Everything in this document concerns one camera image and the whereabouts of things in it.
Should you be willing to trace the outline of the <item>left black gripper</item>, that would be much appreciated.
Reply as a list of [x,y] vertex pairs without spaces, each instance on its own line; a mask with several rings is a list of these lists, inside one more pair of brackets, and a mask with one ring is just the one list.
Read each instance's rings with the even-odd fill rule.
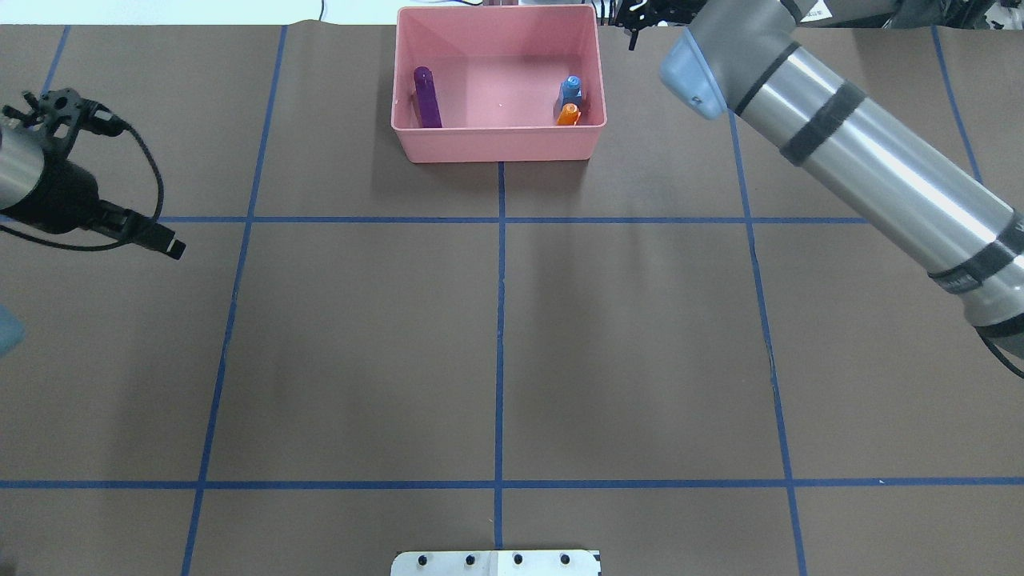
[[48,234],[82,229],[122,237],[175,260],[186,251],[174,230],[151,218],[132,218],[128,209],[101,200],[94,176],[67,160],[46,162],[37,186],[8,208],[8,218]]

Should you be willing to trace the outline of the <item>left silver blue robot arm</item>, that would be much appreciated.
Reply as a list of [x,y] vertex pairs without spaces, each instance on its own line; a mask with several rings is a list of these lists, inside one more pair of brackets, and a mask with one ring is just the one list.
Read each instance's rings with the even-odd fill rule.
[[[160,223],[166,188],[150,147],[131,124],[121,124],[115,134],[128,132],[140,147],[156,179],[156,206],[144,215],[99,197],[98,183],[87,170],[67,159],[65,146],[54,136],[29,129],[2,128],[2,215],[22,225],[47,234],[42,238],[12,227],[2,227],[23,241],[73,253],[101,253],[136,245],[179,260],[186,244]],[[54,234],[73,230],[95,232],[109,238],[102,245],[75,245],[52,241]]]

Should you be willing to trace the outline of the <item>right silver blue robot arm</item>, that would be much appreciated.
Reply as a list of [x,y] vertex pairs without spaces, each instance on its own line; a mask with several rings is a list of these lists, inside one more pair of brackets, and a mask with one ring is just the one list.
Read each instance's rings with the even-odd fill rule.
[[1022,212],[812,55],[793,32],[811,1],[710,1],[662,61],[706,119],[735,114],[962,300],[1016,375],[1023,354]]

